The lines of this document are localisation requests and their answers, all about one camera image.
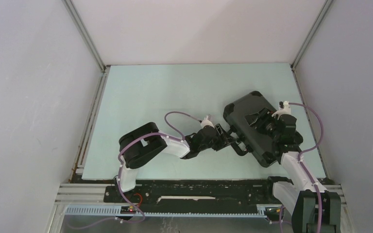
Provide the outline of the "black poker case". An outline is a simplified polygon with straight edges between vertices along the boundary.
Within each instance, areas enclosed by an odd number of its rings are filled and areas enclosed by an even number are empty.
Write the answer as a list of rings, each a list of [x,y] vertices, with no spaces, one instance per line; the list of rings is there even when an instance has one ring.
[[[251,153],[262,167],[281,162],[284,153],[301,151],[304,140],[288,101],[281,101],[275,109],[260,92],[253,91],[226,105],[223,118],[245,145],[242,154]]]

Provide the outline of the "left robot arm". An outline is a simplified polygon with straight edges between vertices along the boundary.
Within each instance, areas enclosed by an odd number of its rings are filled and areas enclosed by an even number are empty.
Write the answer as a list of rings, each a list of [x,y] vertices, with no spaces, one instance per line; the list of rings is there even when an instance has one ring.
[[[118,186],[115,195],[122,202],[132,200],[139,169],[161,153],[188,160],[204,150],[219,151],[235,145],[236,141],[220,124],[205,123],[196,133],[175,137],[149,122],[119,139],[120,165],[115,177]]]

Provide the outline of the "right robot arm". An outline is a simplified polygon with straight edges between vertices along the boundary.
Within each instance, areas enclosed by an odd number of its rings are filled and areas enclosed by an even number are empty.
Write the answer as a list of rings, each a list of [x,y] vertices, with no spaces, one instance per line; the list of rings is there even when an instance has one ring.
[[[267,202],[278,200],[291,215],[295,233],[339,233],[341,199],[330,192],[312,174],[300,149],[301,136],[296,130],[296,117],[287,108],[272,112],[264,108],[246,115],[249,126],[272,140],[272,154],[290,177],[263,189]]]

